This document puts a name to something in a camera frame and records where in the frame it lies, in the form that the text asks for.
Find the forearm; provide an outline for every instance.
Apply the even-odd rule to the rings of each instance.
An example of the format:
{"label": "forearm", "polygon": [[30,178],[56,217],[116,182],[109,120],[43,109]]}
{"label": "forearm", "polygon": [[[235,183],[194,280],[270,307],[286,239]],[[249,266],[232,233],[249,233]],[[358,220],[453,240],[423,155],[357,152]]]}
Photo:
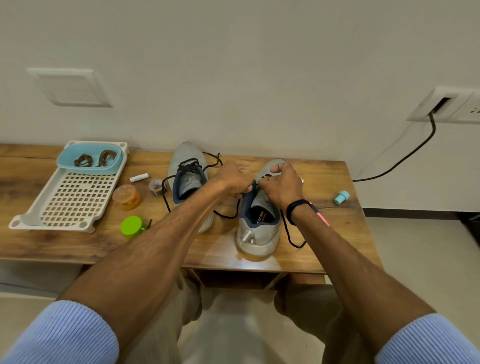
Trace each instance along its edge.
{"label": "forearm", "polygon": [[209,181],[149,230],[95,264],[58,299],[98,312],[124,347],[167,297],[199,227],[224,192],[220,183]]}
{"label": "forearm", "polygon": [[292,219],[374,352],[406,324],[434,312],[332,228],[320,222],[309,206],[295,208]]}

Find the white rack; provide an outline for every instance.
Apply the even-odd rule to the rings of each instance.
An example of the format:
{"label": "white rack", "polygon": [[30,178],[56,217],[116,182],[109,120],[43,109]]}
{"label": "white rack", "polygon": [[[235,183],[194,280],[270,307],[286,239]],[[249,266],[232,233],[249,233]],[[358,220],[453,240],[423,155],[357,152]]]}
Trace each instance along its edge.
{"label": "white rack", "polygon": [[117,145],[123,156],[118,172],[102,176],[72,173],[57,168],[27,213],[13,218],[9,224],[10,229],[95,231],[93,222],[105,212],[127,162],[128,144],[73,140],[65,148],[75,143]]}

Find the orange jar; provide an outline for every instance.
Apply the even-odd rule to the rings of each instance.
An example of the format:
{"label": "orange jar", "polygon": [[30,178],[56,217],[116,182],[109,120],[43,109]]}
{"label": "orange jar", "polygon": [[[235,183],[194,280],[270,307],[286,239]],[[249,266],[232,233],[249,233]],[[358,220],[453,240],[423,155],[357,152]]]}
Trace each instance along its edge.
{"label": "orange jar", "polygon": [[142,199],[137,189],[131,184],[123,184],[113,191],[113,201],[120,204],[121,209],[123,210],[133,210],[138,205]]}

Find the light blue sleeve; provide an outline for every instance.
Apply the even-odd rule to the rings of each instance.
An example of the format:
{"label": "light blue sleeve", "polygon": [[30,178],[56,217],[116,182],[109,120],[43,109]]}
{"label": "light blue sleeve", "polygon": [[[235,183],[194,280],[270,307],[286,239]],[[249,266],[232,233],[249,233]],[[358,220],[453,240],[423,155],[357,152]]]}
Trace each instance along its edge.
{"label": "light blue sleeve", "polygon": [[377,364],[477,364],[480,352],[445,317],[430,314],[397,332],[375,357]]}
{"label": "light blue sleeve", "polygon": [[119,355],[117,337],[94,310],[72,301],[48,306],[0,364],[103,363]]}

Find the wooden table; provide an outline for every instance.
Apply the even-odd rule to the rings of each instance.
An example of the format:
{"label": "wooden table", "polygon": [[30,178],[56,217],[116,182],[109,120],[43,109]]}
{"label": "wooden table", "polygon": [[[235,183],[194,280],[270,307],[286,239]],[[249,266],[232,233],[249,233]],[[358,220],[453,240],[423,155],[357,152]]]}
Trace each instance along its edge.
{"label": "wooden table", "polygon": [[[64,231],[19,231],[10,230],[8,224],[13,216],[25,213],[42,187],[56,169],[55,160],[61,151],[57,146],[0,145],[0,258],[43,262],[93,264],[106,254],[127,242],[120,232],[124,218],[138,215],[143,220],[159,221],[167,214],[164,201],[148,190],[151,179],[139,181],[135,186],[142,196],[142,203],[133,211],[123,211],[110,201],[92,234]],[[131,151],[120,178],[120,184],[129,183],[128,178],[148,172],[152,178],[163,179],[167,175],[171,153]],[[233,159],[244,173],[254,179],[256,173],[271,158],[221,156],[222,160]],[[365,216],[359,204],[355,187],[343,161],[289,159],[298,174],[305,180],[305,198],[315,204],[330,225],[364,256],[381,266],[380,258],[370,236]],[[207,156],[207,162],[214,158]],[[213,176],[216,168],[208,170]],[[333,199],[339,191],[348,191],[350,199],[337,206]],[[235,214],[235,201],[227,200],[218,208],[223,214]],[[323,274],[324,270],[311,248],[292,247],[282,232],[277,249],[267,259],[247,258],[235,245],[237,219],[222,219],[215,216],[213,226],[198,235],[190,247],[184,268],[211,270]],[[293,242],[303,242],[298,229],[288,227]],[[270,281],[262,285],[267,287]]]}

